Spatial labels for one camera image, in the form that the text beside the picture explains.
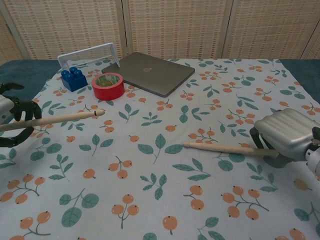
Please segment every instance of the blue lego block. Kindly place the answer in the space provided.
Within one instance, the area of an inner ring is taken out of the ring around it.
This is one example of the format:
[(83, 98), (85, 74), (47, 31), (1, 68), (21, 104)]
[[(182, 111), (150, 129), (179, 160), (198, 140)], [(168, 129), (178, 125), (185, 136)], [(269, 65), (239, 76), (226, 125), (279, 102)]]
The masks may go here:
[(82, 74), (81, 70), (73, 66), (70, 67), (69, 71), (63, 70), (61, 72), (61, 79), (63, 85), (71, 92), (88, 85), (86, 76)]

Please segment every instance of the gray tablet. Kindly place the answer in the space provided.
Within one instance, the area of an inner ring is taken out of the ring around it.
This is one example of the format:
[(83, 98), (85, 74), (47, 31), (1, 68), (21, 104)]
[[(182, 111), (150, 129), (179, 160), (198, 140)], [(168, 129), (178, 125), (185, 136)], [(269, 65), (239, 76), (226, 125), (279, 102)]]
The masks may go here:
[(164, 98), (194, 72), (192, 67), (140, 52), (134, 52), (120, 60), (120, 67), (114, 63), (102, 69), (102, 73), (118, 73), (123, 76), (125, 83)]

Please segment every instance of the red tape roll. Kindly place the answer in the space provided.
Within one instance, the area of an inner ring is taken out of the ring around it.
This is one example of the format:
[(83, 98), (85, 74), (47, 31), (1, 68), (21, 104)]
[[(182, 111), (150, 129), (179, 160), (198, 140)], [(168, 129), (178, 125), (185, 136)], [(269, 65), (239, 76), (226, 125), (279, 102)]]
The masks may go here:
[[(97, 85), (97, 80), (102, 76), (116, 76), (118, 77), (118, 81), (111, 86), (99, 86)], [(91, 84), (95, 97), (100, 100), (109, 101), (117, 99), (125, 93), (124, 78), (118, 73), (108, 72), (99, 74), (92, 80)]]

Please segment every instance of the table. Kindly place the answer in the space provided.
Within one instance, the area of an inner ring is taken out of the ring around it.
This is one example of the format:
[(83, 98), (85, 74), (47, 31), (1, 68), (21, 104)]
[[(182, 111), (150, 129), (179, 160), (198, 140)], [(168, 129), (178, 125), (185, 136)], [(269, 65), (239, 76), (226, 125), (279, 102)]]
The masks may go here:
[[(34, 98), (44, 117), (107, 113), (36, 127), (1, 149), (1, 239), (320, 237), (319, 182), (305, 162), (182, 147), (254, 147), (255, 120), (290, 107), (319, 121), (319, 104), (277, 59), (170, 61), (195, 74), (168, 98), (126, 84), (121, 98), (98, 101), (90, 85), (67, 91), (59, 73), (46, 82)], [(81, 70), (90, 82), (109, 64)]]

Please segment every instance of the tape roll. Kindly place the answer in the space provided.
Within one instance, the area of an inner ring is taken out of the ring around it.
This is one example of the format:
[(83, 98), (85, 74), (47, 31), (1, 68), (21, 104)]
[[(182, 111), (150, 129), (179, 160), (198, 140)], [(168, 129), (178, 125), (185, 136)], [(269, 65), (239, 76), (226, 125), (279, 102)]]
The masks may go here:
[(118, 73), (99, 74), (91, 84), (95, 97), (100, 100), (117, 99), (125, 93), (124, 78)]

